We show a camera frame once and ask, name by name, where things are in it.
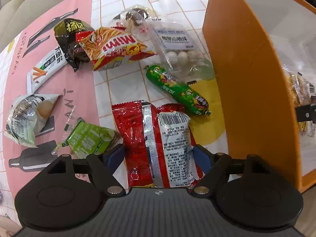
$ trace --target mimi snack bag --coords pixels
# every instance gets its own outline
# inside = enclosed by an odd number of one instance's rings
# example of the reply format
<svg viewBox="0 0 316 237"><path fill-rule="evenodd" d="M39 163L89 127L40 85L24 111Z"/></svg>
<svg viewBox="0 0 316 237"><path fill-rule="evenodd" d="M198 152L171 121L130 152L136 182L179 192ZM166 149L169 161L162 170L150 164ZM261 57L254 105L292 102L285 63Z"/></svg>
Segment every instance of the mimi snack bag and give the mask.
<svg viewBox="0 0 316 237"><path fill-rule="evenodd" d="M76 40L93 63L93 70L114 68L123 62L138 61L155 55L131 34L116 28L100 27L76 34Z"/></svg>

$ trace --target gray ribbed surface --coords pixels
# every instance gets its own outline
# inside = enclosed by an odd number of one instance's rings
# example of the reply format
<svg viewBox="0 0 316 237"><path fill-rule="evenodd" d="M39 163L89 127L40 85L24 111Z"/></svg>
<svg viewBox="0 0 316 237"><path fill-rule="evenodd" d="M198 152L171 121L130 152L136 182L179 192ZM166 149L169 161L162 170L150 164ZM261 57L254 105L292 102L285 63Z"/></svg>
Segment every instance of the gray ribbed surface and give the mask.
<svg viewBox="0 0 316 237"><path fill-rule="evenodd" d="M75 229L43 233L29 228L17 237L301 237L290 228L277 233L254 233L227 223L206 199L185 189L133 188L122 198L109 199L91 221Z"/></svg>

